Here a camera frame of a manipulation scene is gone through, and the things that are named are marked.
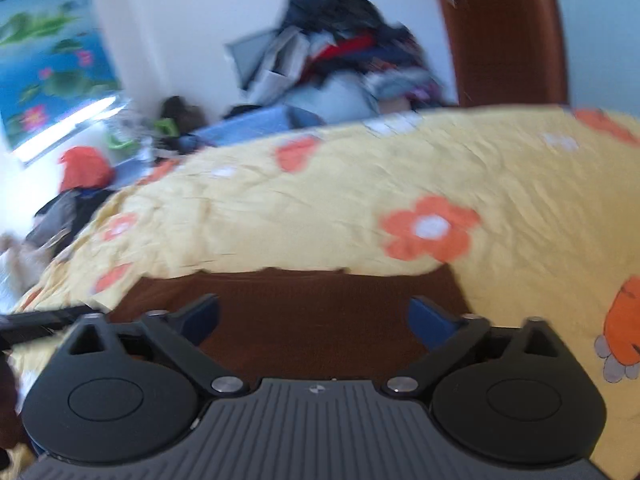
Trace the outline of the brown knit sweater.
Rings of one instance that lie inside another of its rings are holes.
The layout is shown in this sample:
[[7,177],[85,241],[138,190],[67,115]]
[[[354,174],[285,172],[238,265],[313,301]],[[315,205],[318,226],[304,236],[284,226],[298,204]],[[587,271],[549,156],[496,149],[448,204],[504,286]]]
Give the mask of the brown knit sweater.
[[175,312],[206,294],[218,297],[220,322],[200,348],[250,384],[266,378],[371,379],[377,384],[426,352],[411,333],[409,301],[433,301],[453,316],[469,313],[450,266],[421,275],[369,276],[344,270],[264,269],[144,276],[110,319]]

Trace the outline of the dark clothes heap on floor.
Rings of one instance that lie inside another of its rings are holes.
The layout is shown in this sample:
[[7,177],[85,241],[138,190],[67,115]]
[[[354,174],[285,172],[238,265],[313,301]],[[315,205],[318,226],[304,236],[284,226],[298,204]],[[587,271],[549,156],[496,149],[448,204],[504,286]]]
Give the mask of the dark clothes heap on floor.
[[52,238],[57,256],[73,243],[94,213],[115,193],[110,188],[72,188],[58,194],[35,213],[35,226],[26,240],[35,247],[47,245]]

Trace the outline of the pile of mixed clothes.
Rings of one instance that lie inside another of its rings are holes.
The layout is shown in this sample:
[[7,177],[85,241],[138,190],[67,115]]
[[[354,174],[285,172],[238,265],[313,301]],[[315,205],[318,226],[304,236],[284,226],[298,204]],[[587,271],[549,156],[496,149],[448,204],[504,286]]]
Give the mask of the pile of mixed clothes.
[[444,88],[410,29],[385,21],[369,0],[288,0],[279,25],[227,44],[244,103],[347,122],[399,107],[444,107]]

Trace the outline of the yellow floral bed quilt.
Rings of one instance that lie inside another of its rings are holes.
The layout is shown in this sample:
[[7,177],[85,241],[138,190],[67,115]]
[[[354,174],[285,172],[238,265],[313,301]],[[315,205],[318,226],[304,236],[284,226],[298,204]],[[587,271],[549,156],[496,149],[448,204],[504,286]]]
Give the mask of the yellow floral bed quilt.
[[608,408],[596,463],[638,474],[639,122],[623,113],[445,110],[204,148],[110,198],[17,309],[114,308],[144,276],[442,263],[474,312],[550,322]]

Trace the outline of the orange red bag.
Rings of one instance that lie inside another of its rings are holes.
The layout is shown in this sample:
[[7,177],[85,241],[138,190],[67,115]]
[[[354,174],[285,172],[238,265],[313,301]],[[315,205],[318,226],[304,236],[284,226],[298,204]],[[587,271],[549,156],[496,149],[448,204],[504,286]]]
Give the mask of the orange red bag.
[[75,188],[106,188],[115,175],[110,162],[91,146],[75,146],[65,151],[58,163],[63,167],[60,192]]

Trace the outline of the green plastic item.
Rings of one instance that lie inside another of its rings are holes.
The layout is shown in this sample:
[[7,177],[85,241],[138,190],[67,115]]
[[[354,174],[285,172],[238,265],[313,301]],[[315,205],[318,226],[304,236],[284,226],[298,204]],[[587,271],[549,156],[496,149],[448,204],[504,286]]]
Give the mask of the green plastic item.
[[127,151],[140,148],[147,138],[178,138],[179,130],[172,119],[149,119],[114,116],[106,122],[106,143],[113,151]]

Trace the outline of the blue striped cloth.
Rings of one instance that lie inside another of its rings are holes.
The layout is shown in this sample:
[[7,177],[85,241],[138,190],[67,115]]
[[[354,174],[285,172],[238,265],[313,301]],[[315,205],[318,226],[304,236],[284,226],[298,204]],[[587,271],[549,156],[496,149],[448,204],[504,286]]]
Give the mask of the blue striped cloth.
[[308,110],[278,105],[244,110],[216,125],[198,129],[192,136],[198,139],[199,144],[222,148],[323,124],[318,115]]

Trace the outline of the brown wooden door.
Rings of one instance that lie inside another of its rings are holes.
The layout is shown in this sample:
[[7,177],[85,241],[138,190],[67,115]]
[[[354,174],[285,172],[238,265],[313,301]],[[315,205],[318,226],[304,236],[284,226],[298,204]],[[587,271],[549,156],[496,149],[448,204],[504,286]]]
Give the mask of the brown wooden door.
[[459,105],[568,103],[558,0],[439,0]]

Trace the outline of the blue lotus wall poster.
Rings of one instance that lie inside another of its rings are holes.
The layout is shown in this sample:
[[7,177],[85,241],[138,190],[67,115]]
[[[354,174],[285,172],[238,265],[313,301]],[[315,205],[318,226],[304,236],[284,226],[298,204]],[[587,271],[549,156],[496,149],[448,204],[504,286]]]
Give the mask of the blue lotus wall poster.
[[1,132],[32,159],[38,138],[122,86],[92,0],[1,0]]

